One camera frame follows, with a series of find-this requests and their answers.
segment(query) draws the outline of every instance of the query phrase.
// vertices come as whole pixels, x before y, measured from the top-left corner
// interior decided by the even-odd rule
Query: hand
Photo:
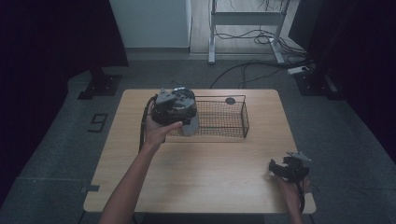
[[[282,192],[283,198],[285,199],[286,205],[288,207],[290,223],[303,223],[303,218],[300,213],[300,196],[296,184],[287,182],[279,175],[275,175],[275,178],[279,184],[280,191]],[[302,187],[304,194],[309,191],[310,184],[311,181],[309,180],[308,176],[306,176],[304,180],[300,182],[300,186]]]
[[[179,121],[168,126],[162,126],[152,120],[151,112],[154,107],[154,101],[151,101],[148,106],[148,116],[146,117],[146,138],[145,145],[150,145],[151,147],[159,148],[165,136],[173,130],[181,128],[183,126],[183,122]]]
[[[283,194],[283,197],[288,205],[288,208],[300,208],[300,196],[297,190],[297,186],[295,183],[289,183],[284,180],[282,176],[275,175],[276,181],[279,184],[280,190]],[[300,182],[300,186],[302,187],[304,194],[306,194],[309,190],[311,182],[306,176],[303,181]]]

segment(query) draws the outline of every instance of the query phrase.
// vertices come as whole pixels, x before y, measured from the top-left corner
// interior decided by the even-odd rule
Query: wooden table
[[[84,203],[100,212],[137,155],[144,107],[159,90],[127,90],[96,168]],[[277,91],[193,90],[195,95],[246,95],[250,129],[247,138],[167,137],[155,155],[136,212],[150,213],[286,213],[286,205],[268,163],[281,163],[297,151]],[[316,210],[305,195],[307,214]]]

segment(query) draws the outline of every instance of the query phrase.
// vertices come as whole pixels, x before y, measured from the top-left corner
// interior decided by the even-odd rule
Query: black backdrop
[[[320,65],[314,75],[331,77],[396,161],[394,8],[387,0],[302,0],[290,37]]]
[[[62,106],[68,79],[128,63],[107,0],[2,0],[0,56],[3,203]]]

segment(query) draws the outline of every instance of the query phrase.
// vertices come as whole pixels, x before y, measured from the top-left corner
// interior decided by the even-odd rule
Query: white wall
[[[191,0],[110,0],[125,48],[188,48]]]

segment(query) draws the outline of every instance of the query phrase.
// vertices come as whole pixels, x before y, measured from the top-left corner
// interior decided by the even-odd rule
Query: power strip
[[[295,67],[295,68],[288,69],[288,74],[289,75],[295,75],[295,74],[298,74],[298,73],[303,73],[303,72],[308,72],[308,71],[309,71],[308,67],[301,66],[301,67]]]

